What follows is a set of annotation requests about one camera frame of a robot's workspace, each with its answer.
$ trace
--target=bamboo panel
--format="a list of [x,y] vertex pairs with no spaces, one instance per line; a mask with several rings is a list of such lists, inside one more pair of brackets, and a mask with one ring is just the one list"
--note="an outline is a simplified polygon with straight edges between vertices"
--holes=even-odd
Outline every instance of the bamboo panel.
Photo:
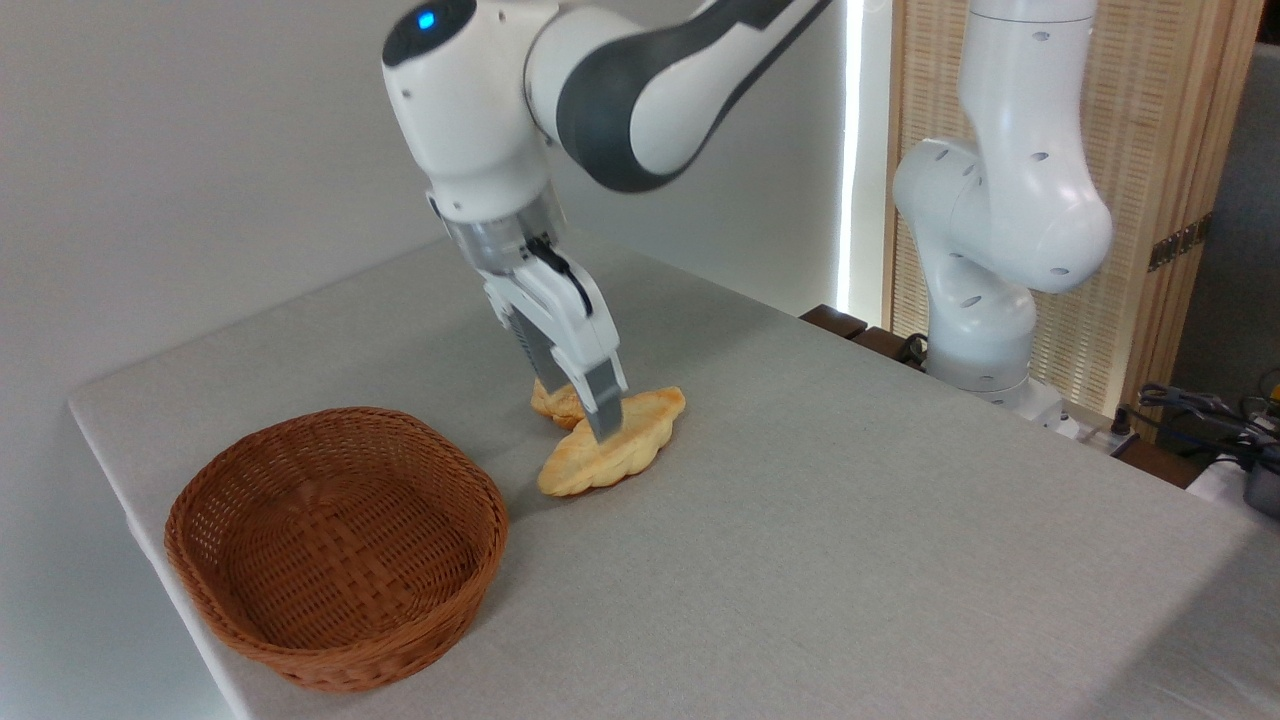
[[[1167,145],[1167,183],[1164,193],[1153,204],[1157,217],[1148,241],[1151,245],[1187,227],[1194,219],[1188,218],[1190,186],[1203,146],[1202,138],[1208,124],[1213,86],[1225,51],[1224,42],[1231,15],[1231,6],[1226,3],[1202,3],[1188,10],[1194,12],[1194,15],[1188,17],[1189,22],[1184,28],[1189,31],[1185,45],[1189,49],[1187,53],[1189,63],[1185,73],[1170,82],[1171,88],[1176,88],[1181,97],[1175,106],[1174,135]],[[1142,270],[1140,266],[1134,268],[1135,273]],[[1117,400],[1133,401],[1143,383],[1158,379],[1152,377],[1152,366],[1167,347],[1169,334],[1181,328],[1181,325],[1172,327],[1175,318],[1170,311],[1170,299],[1185,282],[1185,264],[1171,263],[1155,274],[1155,278],[1148,278],[1148,284],[1155,286],[1155,292],[1144,293],[1144,300],[1149,299],[1151,305],[1139,310],[1134,318],[1134,345],[1124,368],[1125,384]]]
[[[972,136],[955,87],[966,4],[905,0],[892,164],[925,137]],[[1110,414],[1139,374],[1176,352],[1198,254],[1147,273],[1152,246],[1208,211],[1234,123],[1261,0],[1101,0],[1085,73],[1089,168],[1115,241],[1080,288],[1037,295],[1032,374]],[[886,297],[895,333],[925,332],[928,296],[901,218],[887,223]]]

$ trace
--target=wooden block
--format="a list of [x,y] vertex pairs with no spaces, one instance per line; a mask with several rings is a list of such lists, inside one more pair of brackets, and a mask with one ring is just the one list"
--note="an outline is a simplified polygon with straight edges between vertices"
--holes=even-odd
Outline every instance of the wooden block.
[[1187,489],[1201,474],[1199,465],[1185,457],[1179,457],[1167,450],[1161,450],[1149,442],[1129,443],[1120,455],[1121,462],[1144,473],[1156,475],[1166,483]]
[[836,333],[845,340],[852,340],[855,336],[867,329],[867,323],[854,318],[852,315],[846,315],[829,305],[819,305],[804,315],[800,315],[800,319],[810,325],[817,325],[827,332]]
[[901,363],[906,357],[906,340],[882,328],[870,328],[855,337],[854,342],[890,360]]

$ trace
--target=bread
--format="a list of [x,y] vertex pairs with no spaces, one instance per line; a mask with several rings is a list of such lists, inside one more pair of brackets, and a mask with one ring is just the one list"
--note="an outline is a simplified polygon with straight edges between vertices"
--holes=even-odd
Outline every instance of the bread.
[[668,387],[623,398],[622,429],[603,445],[595,442],[590,423],[579,423],[547,459],[538,489],[553,496],[577,495],[644,471],[671,441],[676,416],[684,410],[685,393]]
[[534,397],[529,404],[534,407],[535,413],[550,418],[553,423],[566,430],[572,430],[579,423],[586,419],[586,410],[582,409],[582,401],[577,398],[577,392],[573,391],[573,386],[570,383],[566,383],[564,387],[554,393],[548,393],[547,388],[543,387],[543,382],[534,378]]

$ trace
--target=white wall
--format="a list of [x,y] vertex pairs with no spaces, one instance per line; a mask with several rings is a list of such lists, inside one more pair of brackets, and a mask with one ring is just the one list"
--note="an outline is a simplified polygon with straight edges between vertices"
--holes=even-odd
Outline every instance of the white wall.
[[[616,1],[644,22],[695,4]],[[439,234],[379,76],[381,38],[407,5],[5,5],[4,720],[228,716],[65,397]],[[557,159],[572,220],[787,311],[829,301],[841,12],[780,60],[672,187],[614,196]],[[878,232],[865,234],[878,247]],[[472,301],[484,302],[479,288]]]

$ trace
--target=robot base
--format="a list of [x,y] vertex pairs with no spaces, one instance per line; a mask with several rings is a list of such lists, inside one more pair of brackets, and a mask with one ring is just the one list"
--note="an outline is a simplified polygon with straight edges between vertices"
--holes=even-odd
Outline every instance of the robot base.
[[1009,389],[973,395],[1069,438],[1075,439],[1080,432],[1079,423],[1062,409],[1061,393],[1029,377]]

